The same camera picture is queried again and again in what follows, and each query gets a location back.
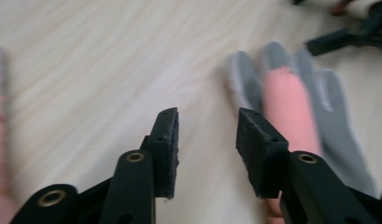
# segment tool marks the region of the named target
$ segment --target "gray glove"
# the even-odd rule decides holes
[[[328,69],[317,72],[307,50],[295,54],[293,65],[309,91],[324,160],[347,186],[375,196],[375,183],[349,123],[337,75]]]
[[[264,71],[292,61],[292,71],[309,91],[324,160],[347,186],[375,196],[375,183],[350,128],[345,95],[334,71],[318,73],[308,51],[302,50],[290,58],[275,42],[265,47],[262,58]],[[262,76],[257,75],[250,57],[238,51],[229,56],[227,65],[227,86],[235,110],[244,107],[262,112]]]

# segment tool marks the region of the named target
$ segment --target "clamp jaw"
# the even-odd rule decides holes
[[[288,151],[263,117],[240,108],[236,148],[259,198],[278,198],[286,223],[382,223],[382,199],[345,186],[319,156]]]
[[[162,111],[141,148],[119,158],[112,178],[78,194],[57,184],[35,193],[12,224],[155,223],[155,198],[172,199],[178,166],[178,113]]]

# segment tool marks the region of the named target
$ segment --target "wood grain surface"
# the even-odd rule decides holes
[[[179,111],[176,196],[157,200],[157,223],[263,223],[235,145],[236,114],[223,60],[269,41],[289,52],[359,24],[356,1],[0,1],[6,54],[7,151],[13,194],[24,203],[55,183],[88,189],[139,148],[158,113]],[[345,48],[316,58],[342,79],[354,130],[382,190],[382,51]]]

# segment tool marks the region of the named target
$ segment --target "finger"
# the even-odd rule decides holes
[[[290,66],[290,58],[284,47],[277,42],[267,44],[262,51],[263,75],[284,66]]]
[[[229,57],[228,75],[228,85],[236,110],[244,107],[261,112],[262,80],[245,52],[237,51]]]
[[[330,69],[323,69],[318,74],[318,80],[324,108],[334,112],[342,120],[347,120],[345,95],[336,73]]]
[[[316,86],[316,67],[313,61],[313,56],[306,49],[302,49],[292,57],[295,74],[298,75],[302,82],[307,87],[311,101],[314,107],[320,107],[320,99]]]

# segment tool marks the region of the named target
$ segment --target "blurry finger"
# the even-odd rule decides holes
[[[262,80],[254,70],[251,58],[243,51],[229,56],[228,87],[235,103],[239,107],[261,112]]]

